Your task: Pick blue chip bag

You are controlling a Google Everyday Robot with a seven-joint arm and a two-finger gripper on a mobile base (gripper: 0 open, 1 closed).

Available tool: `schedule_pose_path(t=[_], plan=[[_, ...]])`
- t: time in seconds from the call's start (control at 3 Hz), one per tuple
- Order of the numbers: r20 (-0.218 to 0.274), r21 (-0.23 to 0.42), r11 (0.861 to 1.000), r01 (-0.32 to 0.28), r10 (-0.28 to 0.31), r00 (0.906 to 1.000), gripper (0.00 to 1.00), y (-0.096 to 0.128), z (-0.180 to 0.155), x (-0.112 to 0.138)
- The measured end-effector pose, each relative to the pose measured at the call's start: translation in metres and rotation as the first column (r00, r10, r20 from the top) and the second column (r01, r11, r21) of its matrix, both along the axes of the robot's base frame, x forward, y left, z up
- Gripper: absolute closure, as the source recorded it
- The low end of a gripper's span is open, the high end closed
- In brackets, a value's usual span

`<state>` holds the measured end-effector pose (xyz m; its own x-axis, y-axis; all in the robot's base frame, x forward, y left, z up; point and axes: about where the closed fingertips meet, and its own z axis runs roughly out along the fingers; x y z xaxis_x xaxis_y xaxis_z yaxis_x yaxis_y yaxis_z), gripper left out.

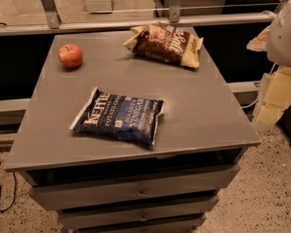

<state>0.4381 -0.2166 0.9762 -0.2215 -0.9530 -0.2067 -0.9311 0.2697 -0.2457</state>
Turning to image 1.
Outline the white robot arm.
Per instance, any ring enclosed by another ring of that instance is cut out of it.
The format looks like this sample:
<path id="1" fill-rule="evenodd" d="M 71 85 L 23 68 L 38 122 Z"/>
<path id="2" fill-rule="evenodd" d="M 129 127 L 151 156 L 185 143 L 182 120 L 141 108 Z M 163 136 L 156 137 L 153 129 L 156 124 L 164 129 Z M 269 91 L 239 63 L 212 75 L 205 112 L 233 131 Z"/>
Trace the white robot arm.
<path id="1" fill-rule="evenodd" d="M 278 65 L 291 67 L 291 0 L 270 25 L 267 57 Z"/>

